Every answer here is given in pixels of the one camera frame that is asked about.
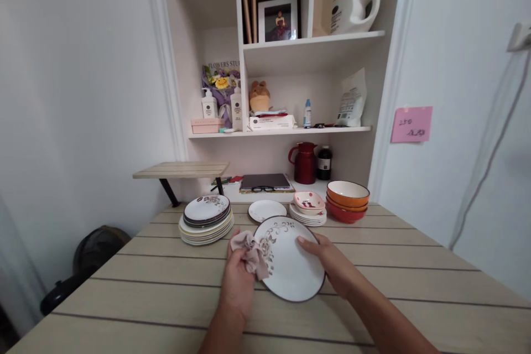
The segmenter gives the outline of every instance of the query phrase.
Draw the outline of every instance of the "red thermos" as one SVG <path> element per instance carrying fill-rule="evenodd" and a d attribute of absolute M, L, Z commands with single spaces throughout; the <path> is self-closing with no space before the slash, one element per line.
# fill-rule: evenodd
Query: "red thermos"
<path fill-rule="evenodd" d="M 316 144 L 299 143 L 298 147 L 293 147 L 288 154 L 288 160 L 295 165 L 295 181 L 299 184 L 313 184 L 317 173 L 317 157 L 314 154 Z M 295 162 L 291 160 L 291 154 L 296 149 L 299 153 L 295 157 Z"/>

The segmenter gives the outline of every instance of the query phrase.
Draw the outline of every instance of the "notebook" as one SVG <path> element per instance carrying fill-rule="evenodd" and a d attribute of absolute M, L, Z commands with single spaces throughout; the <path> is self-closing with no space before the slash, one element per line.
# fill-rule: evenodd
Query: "notebook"
<path fill-rule="evenodd" d="M 246 174 L 243 176 L 240 192 L 252 192 L 252 189 L 258 186 L 272 186 L 275 192 L 295 192 L 295 188 L 283 173 Z"/>

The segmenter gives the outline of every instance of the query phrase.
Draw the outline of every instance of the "power cord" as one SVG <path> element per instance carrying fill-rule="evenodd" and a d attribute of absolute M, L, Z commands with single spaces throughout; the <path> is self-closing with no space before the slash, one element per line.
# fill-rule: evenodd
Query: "power cord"
<path fill-rule="evenodd" d="M 457 217 L 457 224 L 456 224 L 457 233 L 455 234 L 455 236 L 453 237 L 449 245 L 449 248 L 451 251 L 454 251 L 455 244 L 457 243 L 459 238 L 461 238 L 461 235 L 463 234 L 463 230 L 465 228 L 466 216 L 468 215 L 468 212 L 470 211 L 470 209 L 472 208 L 472 205 L 476 201 L 476 198 L 478 194 L 480 193 L 481 187 L 483 183 L 485 182 L 485 180 L 487 179 L 489 172 L 491 171 L 492 163 L 494 161 L 496 153 L 499 150 L 499 146 L 502 143 L 503 137 L 505 136 L 507 127 L 509 127 L 509 122 L 511 121 L 511 118 L 513 117 L 514 110 L 516 109 L 516 104 L 518 103 L 518 100 L 520 99 L 520 95 L 522 94 L 523 88 L 525 86 L 525 81 L 527 80 L 527 73 L 529 71 L 530 61 L 531 61 L 531 50 L 527 52 L 522 80 L 520 82 L 520 85 L 518 86 L 518 91 L 516 92 L 516 95 L 514 96 L 514 100 L 513 100 L 513 103 L 511 104 L 511 109 L 509 110 L 509 114 L 507 114 L 507 118 L 505 119 L 505 122 L 503 124 L 502 131 L 499 134 L 499 137 L 496 140 L 496 143 L 494 144 L 494 148 L 492 150 L 491 156 L 488 159 L 487 168 L 485 169 L 485 172 L 480 182 L 477 184 L 476 189 L 474 190 L 474 193 L 472 195 L 472 198 L 470 198 L 470 202 L 468 202 L 468 205 L 465 208 L 465 211 L 462 213 L 462 215 L 459 215 Z"/>

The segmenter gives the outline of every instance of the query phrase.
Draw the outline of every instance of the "framed photo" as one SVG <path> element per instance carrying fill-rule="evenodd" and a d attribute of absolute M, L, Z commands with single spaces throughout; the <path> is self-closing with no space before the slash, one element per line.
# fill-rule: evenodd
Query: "framed photo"
<path fill-rule="evenodd" d="M 298 9 L 297 0 L 258 3 L 258 42 L 299 38 Z"/>

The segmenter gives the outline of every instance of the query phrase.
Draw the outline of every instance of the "dark glass bottle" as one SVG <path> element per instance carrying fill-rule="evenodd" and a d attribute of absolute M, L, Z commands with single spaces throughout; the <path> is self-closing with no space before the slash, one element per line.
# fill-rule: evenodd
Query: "dark glass bottle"
<path fill-rule="evenodd" d="M 328 145 L 322 146 L 317 158 L 317 178 L 330 180 L 332 176 L 332 151 Z"/>

